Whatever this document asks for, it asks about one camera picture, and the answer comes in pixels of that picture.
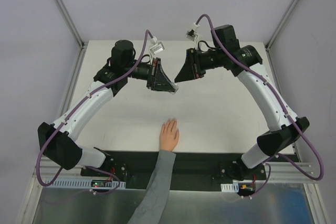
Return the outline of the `right aluminium frame post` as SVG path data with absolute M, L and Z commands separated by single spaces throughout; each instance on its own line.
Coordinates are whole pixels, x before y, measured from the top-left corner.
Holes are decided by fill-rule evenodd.
M 300 1 L 301 0 L 291 0 L 290 1 L 289 5 L 287 6 L 286 10 L 284 11 L 283 15 L 281 16 L 276 28 L 274 29 L 270 38 L 268 39 L 267 43 L 265 44 L 265 49 L 266 49 L 267 52 L 272 48 L 273 44 L 275 43 L 275 41 L 279 37 L 280 33 L 284 29 L 285 25 L 289 21 L 291 15 L 296 10 Z

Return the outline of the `clear nail polish bottle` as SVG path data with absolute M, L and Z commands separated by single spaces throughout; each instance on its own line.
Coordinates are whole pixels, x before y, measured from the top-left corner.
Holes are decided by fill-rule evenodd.
M 170 92 L 171 94 L 176 94 L 178 91 L 178 85 L 176 83 L 172 83 L 172 91 Z

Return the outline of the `left aluminium frame post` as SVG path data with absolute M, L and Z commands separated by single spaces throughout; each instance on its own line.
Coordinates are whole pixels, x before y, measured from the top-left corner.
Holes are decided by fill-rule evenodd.
M 79 31 L 74 23 L 74 21 L 72 20 L 63 0 L 54 0 L 65 24 L 67 25 L 70 33 L 72 34 L 73 38 L 75 39 L 77 45 L 79 46 L 79 48 L 84 48 L 85 46 L 85 42 L 82 39 L 82 37 L 79 34 Z

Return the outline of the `aluminium frame post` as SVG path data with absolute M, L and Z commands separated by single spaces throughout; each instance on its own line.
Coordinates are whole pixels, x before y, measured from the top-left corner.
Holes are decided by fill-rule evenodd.
M 301 0 L 291 0 L 290 1 L 289 5 L 287 6 L 286 10 L 284 11 L 283 15 L 281 16 L 276 28 L 274 29 L 270 38 L 268 39 L 267 43 L 265 44 L 265 49 L 266 49 L 267 52 L 272 48 L 273 44 L 275 43 L 275 41 L 279 37 L 280 33 L 284 29 L 285 25 L 289 21 L 291 15 L 296 10 L 300 1 Z
M 72 20 L 63 0 L 54 0 L 65 24 L 67 25 L 70 33 L 72 34 L 73 38 L 75 39 L 77 45 L 79 46 L 79 48 L 84 48 L 85 46 L 85 42 L 82 39 L 82 37 L 79 34 L 79 31 L 74 23 L 74 21 Z

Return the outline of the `mannequin hand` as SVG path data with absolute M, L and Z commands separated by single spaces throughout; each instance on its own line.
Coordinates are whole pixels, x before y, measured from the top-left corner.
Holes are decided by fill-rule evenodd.
M 177 119 L 167 120 L 163 123 L 160 132 L 160 150 L 172 152 L 179 141 L 180 132 L 177 128 Z

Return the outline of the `grey sleeved forearm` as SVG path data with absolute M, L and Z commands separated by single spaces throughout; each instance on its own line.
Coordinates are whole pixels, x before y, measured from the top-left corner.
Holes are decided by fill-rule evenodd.
M 160 150 L 145 195 L 128 223 L 159 223 L 170 194 L 176 155 Z

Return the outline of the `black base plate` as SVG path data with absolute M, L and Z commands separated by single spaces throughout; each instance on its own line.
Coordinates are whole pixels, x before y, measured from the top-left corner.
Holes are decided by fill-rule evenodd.
M 108 151 L 108 157 L 97 172 L 82 169 L 81 176 L 105 177 L 113 172 L 127 189 L 145 189 L 158 158 L 157 152 Z M 243 166 L 240 153 L 177 153 L 173 166 L 171 190 L 220 191 L 222 184 L 233 181 L 265 180 L 262 164 L 253 169 Z

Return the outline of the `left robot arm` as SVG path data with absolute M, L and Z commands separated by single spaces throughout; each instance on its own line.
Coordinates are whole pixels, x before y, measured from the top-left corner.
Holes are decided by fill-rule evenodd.
M 128 83 L 128 78 L 146 81 L 151 91 L 175 93 L 178 86 L 164 73 L 157 57 L 164 46 L 155 37 L 150 40 L 149 62 L 135 59 L 135 48 L 129 40 L 119 40 L 111 49 L 111 56 L 97 72 L 85 94 L 65 114 L 51 124 L 38 128 L 40 149 L 62 169 L 92 166 L 99 176 L 110 173 L 111 164 L 106 155 L 96 149 L 78 146 L 78 139 L 90 119 Z

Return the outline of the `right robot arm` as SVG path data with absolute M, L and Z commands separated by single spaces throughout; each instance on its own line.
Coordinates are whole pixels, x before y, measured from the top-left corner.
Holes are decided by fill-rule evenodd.
M 255 167 L 274 156 L 299 139 L 310 123 L 306 117 L 297 114 L 284 103 L 274 87 L 262 58 L 255 47 L 241 47 L 232 25 L 216 27 L 214 48 L 208 51 L 190 48 L 182 69 L 175 82 L 185 82 L 204 77 L 208 69 L 224 67 L 246 87 L 260 108 L 268 131 L 257 137 L 257 143 L 237 159 L 231 175 L 237 179 L 248 179 L 255 173 Z

